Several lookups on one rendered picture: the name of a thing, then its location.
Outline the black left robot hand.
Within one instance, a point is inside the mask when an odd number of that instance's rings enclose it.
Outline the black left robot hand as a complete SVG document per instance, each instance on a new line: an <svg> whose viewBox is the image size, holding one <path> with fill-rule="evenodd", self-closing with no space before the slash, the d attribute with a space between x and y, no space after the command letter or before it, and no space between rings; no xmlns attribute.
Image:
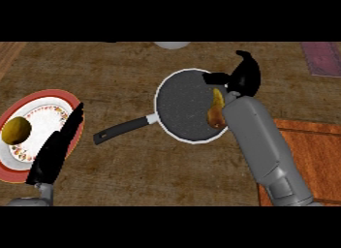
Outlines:
<svg viewBox="0 0 341 248"><path fill-rule="evenodd" d="M78 104L62 129L52 133L38 150L25 179L26 184L54 183L81 121L82 104Z"/></svg>

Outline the red rimmed patterned plate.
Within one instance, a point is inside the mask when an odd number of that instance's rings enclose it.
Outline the red rimmed patterned plate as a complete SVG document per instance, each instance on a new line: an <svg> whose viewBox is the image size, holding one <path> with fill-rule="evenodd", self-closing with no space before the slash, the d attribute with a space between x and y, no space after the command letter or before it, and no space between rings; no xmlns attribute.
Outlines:
<svg viewBox="0 0 341 248"><path fill-rule="evenodd" d="M41 145L59 131L80 103L72 93L60 89L37 91L19 99L0 115L0 180L24 183ZM1 140L4 124L22 117L31 126L29 136L18 145Z"/></svg>

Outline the brown wooden cutting board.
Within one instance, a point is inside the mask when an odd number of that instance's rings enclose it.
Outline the brown wooden cutting board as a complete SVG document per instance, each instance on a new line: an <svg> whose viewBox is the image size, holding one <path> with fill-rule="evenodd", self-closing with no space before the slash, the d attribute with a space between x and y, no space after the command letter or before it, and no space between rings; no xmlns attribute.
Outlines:
<svg viewBox="0 0 341 248"><path fill-rule="evenodd" d="M341 206L341 126L274 119L298 171L326 206Z"/></svg>

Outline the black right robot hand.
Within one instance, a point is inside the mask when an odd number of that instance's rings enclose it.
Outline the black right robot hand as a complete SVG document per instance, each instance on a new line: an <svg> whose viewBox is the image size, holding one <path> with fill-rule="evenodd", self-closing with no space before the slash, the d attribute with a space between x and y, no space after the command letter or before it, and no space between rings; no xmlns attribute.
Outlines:
<svg viewBox="0 0 341 248"><path fill-rule="evenodd" d="M248 51L237 50L242 62L231 74L203 73L203 81L211 85L222 85L225 92L237 92L242 96L253 97L261 86L261 70L256 60Z"/></svg>

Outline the pale grey round object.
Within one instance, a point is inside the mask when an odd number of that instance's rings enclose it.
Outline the pale grey round object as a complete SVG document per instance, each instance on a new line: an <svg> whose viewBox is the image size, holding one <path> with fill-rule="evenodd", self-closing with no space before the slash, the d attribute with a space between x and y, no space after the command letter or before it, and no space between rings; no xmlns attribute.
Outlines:
<svg viewBox="0 0 341 248"><path fill-rule="evenodd" d="M164 49L180 49L189 44L190 42L155 42L155 45Z"/></svg>

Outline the purple placemat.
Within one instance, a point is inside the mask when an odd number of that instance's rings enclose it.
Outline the purple placemat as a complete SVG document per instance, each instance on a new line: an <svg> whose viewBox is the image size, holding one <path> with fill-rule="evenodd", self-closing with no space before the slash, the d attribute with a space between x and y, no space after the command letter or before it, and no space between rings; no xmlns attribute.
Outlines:
<svg viewBox="0 0 341 248"><path fill-rule="evenodd" d="M315 77L341 78L341 52L333 42L301 42L309 73Z"/></svg>

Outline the brown yellow pear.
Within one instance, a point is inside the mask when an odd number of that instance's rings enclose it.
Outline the brown yellow pear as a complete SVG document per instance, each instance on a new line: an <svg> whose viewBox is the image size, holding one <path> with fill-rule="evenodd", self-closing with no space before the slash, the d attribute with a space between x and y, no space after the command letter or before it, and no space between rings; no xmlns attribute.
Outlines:
<svg viewBox="0 0 341 248"><path fill-rule="evenodd" d="M208 109L206 120L209 126L214 129L221 130L225 127L225 122L221 114L221 110L224 107L224 100L220 90L217 88L212 90L212 93L214 93L214 99L212 99L211 107Z"/></svg>

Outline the yellow green round fruit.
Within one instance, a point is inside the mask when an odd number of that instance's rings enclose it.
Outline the yellow green round fruit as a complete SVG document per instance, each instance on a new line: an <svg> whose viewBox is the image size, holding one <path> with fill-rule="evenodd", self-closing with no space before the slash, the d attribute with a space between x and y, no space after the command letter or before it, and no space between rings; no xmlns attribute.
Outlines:
<svg viewBox="0 0 341 248"><path fill-rule="evenodd" d="M9 144L15 145L22 143L31 131L31 125L24 117L15 117L3 126L1 129L1 140Z"/></svg>

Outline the dark speckled frying pan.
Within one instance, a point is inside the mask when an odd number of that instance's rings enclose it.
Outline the dark speckled frying pan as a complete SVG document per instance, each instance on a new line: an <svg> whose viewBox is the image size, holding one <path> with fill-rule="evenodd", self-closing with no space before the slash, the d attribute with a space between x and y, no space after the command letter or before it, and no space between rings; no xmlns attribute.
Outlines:
<svg viewBox="0 0 341 248"><path fill-rule="evenodd" d="M153 123L158 123L165 133L184 143L203 144L215 140L227 128L214 129L208 124L206 115L214 101L214 89L225 95L225 88L203 81L206 73L208 71L192 68L168 75L156 89L153 112L96 133L93 142L100 144Z"/></svg>

